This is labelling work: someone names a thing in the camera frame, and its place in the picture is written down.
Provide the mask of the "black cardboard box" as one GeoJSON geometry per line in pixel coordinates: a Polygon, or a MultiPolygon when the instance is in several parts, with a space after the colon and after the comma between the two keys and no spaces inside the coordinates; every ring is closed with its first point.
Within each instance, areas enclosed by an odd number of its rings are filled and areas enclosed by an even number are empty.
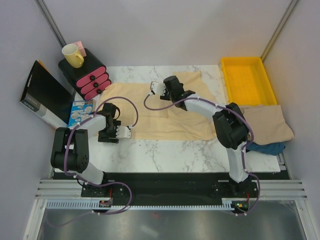
{"type": "Polygon", "coordinates": [[[73,101],[74,96],[36,60],[20,103],[57,129],[68,127],[73,101]]]}

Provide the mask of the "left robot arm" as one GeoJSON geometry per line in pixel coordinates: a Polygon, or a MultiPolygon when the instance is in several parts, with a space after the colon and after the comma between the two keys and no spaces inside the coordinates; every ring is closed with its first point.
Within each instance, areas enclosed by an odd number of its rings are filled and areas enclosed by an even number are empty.
{"type": "Polygon", "coordinates": [[[119,143],[117,128],[120,109],[105,103],[97,114],[91,114],[76,125],[59,127],[55,131],[50,164],[67,176],[79,178],[93,184],[92,191],[99,197],[106,196],[110,185],[104,181],[104,172],[90,163],[89,139],[97,135],[99,143],[119,143]]]}

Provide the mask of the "folded blue t shirt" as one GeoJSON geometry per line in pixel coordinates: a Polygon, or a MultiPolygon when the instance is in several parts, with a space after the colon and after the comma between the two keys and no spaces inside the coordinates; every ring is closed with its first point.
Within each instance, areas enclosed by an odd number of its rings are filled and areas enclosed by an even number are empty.
{"type": "Polygon", "coordinates": [[[253,151],[261,154],[276,156],[283,153],[285,148],[286,146],[283,142],[270,143],[266,145],[259,145],[253,142],[246,148],[246,152],[248,153],[253,151]]]}

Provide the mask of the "blue picture book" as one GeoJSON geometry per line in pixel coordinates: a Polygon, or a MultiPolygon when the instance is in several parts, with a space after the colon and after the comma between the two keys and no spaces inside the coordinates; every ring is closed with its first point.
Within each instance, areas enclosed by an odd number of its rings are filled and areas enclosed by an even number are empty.
{"type": "Polygon", "coordinates": [[[93,99],[74,101],[71,105],[68,127],[73,127],[77,123],[87,119],[89,115],[94,112],[95,107],[96,102],[93,99]]]}

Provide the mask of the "black pink drawer unit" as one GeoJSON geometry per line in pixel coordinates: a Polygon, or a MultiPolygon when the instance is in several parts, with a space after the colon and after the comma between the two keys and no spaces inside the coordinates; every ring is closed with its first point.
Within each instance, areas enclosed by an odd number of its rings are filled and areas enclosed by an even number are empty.
{"type": "Polygon", "coordinates": [[[70,85],[85,100],[91,100],[103,93],[112,84],[107,67],[87,48],[80,68],[72,67],[66,59],[58,63],[59,69],[70,85]]]}

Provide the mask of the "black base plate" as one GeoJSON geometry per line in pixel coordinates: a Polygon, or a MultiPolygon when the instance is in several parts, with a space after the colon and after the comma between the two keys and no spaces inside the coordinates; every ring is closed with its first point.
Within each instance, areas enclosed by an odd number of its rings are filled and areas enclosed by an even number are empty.
{"type": "Polygon", "coordinates": [[[237,184],[227,173],[105,173],[103,187],[85,185],[81,196],[111,197],[114,205],[173,207],[221,205],[223,198],[254,199],[253,177],[237,184]]]}

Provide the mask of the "corner aluminium post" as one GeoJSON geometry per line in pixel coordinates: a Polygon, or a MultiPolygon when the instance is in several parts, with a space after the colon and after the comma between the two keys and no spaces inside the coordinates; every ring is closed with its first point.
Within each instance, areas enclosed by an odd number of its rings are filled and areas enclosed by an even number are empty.
{"type": "Polygon", "coordinates": [[[66,45],[66,40],[63,37],[53,15],[51,14],[46,2],[44,0],[35,0],[41,14],[43,15],[45,21],[47,22],[50,30],[52,31],[53,35],[55,36],[58,44],[61,48],[66,45]]]}
{"type": "Polygon", "coordinates": [[[279,36],[281,35],[282,31],[284,30],[286,24],[288,23],[289,19],[291,18],[299,3],[300,0],[291,0],[289,2],[287,8],[285,9],[282,17],[280,18],[275,30],[273,31],[269,41],[267,42],[260,56],[262,62],[264,62],[269,56],[271,50],[273,49],[275,43],[277,42],[279,36]]]}

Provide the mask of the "yellow plastic bin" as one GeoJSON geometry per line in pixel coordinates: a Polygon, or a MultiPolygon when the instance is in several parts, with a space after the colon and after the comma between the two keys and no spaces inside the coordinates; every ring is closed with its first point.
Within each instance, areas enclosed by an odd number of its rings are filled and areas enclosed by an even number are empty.
{"type": "Polygon", "coordinates": [[[228,102],[239,106],[271,106],[277,100],[260,57],[223,57],[220,69],[228,102]]]}

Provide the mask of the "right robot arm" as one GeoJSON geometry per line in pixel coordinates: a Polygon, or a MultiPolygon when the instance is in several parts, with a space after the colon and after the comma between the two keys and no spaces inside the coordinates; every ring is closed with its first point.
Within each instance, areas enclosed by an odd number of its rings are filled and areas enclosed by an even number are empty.
{"type": "Polygon", "coordinates": [[[184,84],[175,75],[167,77],[162,83],[152,83],[150,89],[160,95],[160,99],[171,101],[177,108],[213,121],[217,139],[227,151],[229,177],[232,180],[229,191],[235,197],[242,196],[247,191],[245,182],[249,173],[245,167],[245,153],[248,134],[252,130],[239,106],[234,102],[219,105],[192,90],[184,90],[184,84]]]}

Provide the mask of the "yellow ceramic mug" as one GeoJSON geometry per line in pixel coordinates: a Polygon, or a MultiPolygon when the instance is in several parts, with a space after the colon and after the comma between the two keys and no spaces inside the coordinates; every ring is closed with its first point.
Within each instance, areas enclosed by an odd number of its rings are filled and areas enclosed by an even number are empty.
{"type": "Polygon", "coordinates": [[[81,55],[81,52],[78,46],[74,43],[65,45],[62,50],[62,54],[64,55],[67,62],[73,68],[80,68],[84,63],[84,57],[81,55]]]}

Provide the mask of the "right corner aluminium post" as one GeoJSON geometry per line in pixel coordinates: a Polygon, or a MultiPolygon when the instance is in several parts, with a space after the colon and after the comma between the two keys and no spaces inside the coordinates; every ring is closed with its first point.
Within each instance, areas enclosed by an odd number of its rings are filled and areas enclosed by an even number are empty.
{"type": "Polygon", "coordinates": [[[289,2],[287,8],[285,9],[282,17],[280,18],[275,30],[273,31],[269,41],[267,42],[260,56],[262,62],[264,62],[269,56],[271,50],[273,49],[275,43],[277,42],[279,36],[281,35],[282,31],[284,30],[286,24],[288,23],[289,19],[291,18],[299,3],[300,0],[291,0],[289,2]]]}

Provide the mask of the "left corner aluminium post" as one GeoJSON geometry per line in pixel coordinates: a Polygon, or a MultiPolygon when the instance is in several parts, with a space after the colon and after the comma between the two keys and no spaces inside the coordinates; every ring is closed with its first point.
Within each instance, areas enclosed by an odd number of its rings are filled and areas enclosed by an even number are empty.
{"type": "Polygon", "coordinates": [[[41,14],[43,15],[45,21],[47,22],[50,30],[52,31],[53,35],[55,36],[58,44],[61,48],[66,45],[66,40],[63,37],[53,15],[51,14],[46,2],[44,0],[35,0],[41,14]]]}

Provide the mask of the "cream yellow t shirt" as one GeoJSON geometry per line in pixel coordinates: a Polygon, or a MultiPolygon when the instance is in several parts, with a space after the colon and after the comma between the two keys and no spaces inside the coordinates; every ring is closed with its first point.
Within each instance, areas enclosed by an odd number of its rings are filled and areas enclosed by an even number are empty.
{"type": "Polygon", "coordinates": [[[147,97],[148,83],[113,83],[102,93],[100,100],[110,100],[120,109],[119,120],[132,125],[136,140],[195,141],[216,137],[214,124],[206,117],[175,106],[158,95],[147,97]]]}

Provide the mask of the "aluminium frame rail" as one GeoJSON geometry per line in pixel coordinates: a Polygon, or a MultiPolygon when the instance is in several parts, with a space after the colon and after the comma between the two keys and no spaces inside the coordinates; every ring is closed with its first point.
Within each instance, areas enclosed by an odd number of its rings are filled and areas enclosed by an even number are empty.
{"type": "MultiPolygon", "coordinates": [[[[36,199],[80,199],[81,186],[74,180],[41,180],[36,199]]],[[[261,200],[306,200],[300,180],[261,180],[261,200]]]]}

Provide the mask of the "folded beige t shirt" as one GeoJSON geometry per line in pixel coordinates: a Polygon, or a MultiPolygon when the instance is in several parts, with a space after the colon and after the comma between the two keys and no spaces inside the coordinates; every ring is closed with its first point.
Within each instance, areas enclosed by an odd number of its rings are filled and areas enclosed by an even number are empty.
{"type": "Polygon", "coordinates": [[[241,106],[240,110],[254,134],[254,143],[268,145],[294,139],[280,105],[241,106]]]}

